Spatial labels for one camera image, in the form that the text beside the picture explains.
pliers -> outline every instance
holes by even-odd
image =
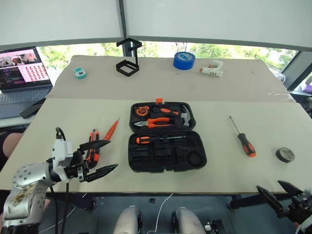
[[[169,127],[172,126],[172,124],[154,124],[157,122],[169,122],[169,118],[161,117],[161,118],[149,118],[147,121],[140,121],[134,123],[135,126],[142,127],[147,126],[147,128],[158,128],[158,127]]]

gray robot leg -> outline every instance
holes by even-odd
[[[135,206],[130,206],[120,214],[113,234],[139,234],[141,226],[141,212]]]
[[[181,234],[206,234],[198,217],[185,207],[180,207],[173,214],[173,230]]]

laptop screen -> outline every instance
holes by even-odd
[[[35,47],[0,51],[0,90],[52,85]]]

toolbox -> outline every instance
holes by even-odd
[[[207,163],[196,121],[185,102],[135,103],[131,107],[128,160],[135,172],[200,169]]]

black cable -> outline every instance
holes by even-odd
[[[54,190],[53,190],[52,186],[50,187],[50,190],[51,190],[51,195],[52,195],[53,201],[55,203],[55,234],[58,234],[58,232],[59,232],[59,209],[58,209],[58,202],[57,202],[57,199],[55,197]]]
[[[57,127],[55,130],[57,132],[57,139],[59,139],[59,135],[60,135],[63,140],[66,140],[64,132],[62,131],[62,129],[60,127]]]
[[[61,234],[65,233],[65,224],[66,224],[67,209],[68,209],[68,198],[69,198],[69,183],[66,184],[65,210],[64,210],[64,218],[63,218],[63,225],[62,225],[62,232],[61,232]]]

